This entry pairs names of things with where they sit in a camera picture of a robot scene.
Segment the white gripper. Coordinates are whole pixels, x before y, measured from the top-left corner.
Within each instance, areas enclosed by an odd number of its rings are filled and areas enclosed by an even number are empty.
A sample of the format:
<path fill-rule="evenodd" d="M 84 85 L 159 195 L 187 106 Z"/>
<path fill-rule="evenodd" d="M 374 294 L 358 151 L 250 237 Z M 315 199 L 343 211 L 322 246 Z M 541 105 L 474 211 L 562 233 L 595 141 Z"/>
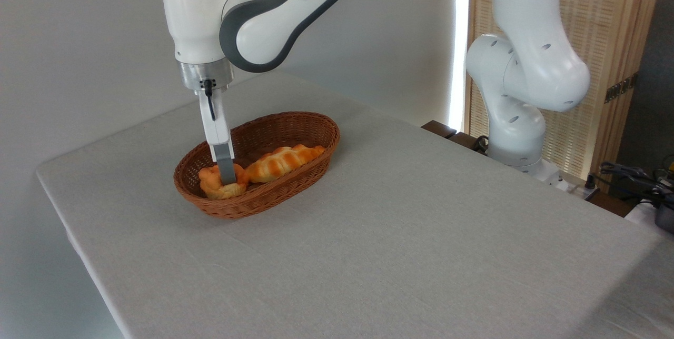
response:
<path fill-rule="evenodd" d="M 222 185 L 229 185 L 236 183 L 237 178 L 233 141 L 226 121 L 222 95 L 221 89 L 212 90 L 210 97 L 204 91 L 198 92 L 205 139 L 210 146 L 212 159 L 219 167 Z"/>

